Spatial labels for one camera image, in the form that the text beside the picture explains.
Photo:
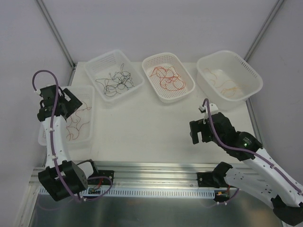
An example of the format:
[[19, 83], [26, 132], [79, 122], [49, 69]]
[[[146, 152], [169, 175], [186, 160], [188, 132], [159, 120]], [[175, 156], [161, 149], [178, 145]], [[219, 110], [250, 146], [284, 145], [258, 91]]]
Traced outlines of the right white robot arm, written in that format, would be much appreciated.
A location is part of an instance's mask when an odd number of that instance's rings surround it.
[[303, 186], [288, 175], [270, 157], [263, 145], [250, 133], [237, 131], [221, 112], [211, 118], [191, 121], [190, 136], [193, 144], [214, 142], [228, 155], [253, 169], [262, 180], [245, 176], [232, 165], [220, 162], [210, 173], [198, 173], [199, 184], [220, 188], [237, 187], [261, 200], [283, 222], [296, 226], [303, 221]]

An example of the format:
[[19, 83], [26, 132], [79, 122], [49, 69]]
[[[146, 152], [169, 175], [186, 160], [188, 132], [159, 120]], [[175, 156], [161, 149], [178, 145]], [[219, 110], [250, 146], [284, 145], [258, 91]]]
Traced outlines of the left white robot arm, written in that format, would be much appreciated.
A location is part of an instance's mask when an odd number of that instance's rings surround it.
[[67, 119], [82, 102], [68, 88], [57, 85], [42, 88], [40, 96], [37, 117], [45, 132], [47, 155], [45, 170], [38, 173], [38, 179], [51, 197], [60, 201], [86, 190], [88, 183], [95, 184], [99, 172], [91, 159], [76, 164], [68, 152]]

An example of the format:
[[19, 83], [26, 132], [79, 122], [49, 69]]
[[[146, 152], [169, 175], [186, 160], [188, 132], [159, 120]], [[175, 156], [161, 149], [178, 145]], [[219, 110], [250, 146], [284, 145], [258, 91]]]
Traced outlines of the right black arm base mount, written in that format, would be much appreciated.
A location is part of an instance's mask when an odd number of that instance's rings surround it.
[[221, 188], [228, 187], [223, 176], [213, 172], [198, 172], [197, 174], [198, 187], [213, 187]]

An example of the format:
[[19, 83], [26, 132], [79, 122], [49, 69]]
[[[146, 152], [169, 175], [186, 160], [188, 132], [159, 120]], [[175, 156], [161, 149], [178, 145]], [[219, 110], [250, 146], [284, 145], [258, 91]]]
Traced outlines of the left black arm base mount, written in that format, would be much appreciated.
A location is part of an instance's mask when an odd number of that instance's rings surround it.
[[98, 170], [88, 178], [89, 185], [110, 185], [110, 179], [114, 181], [114, 170]]

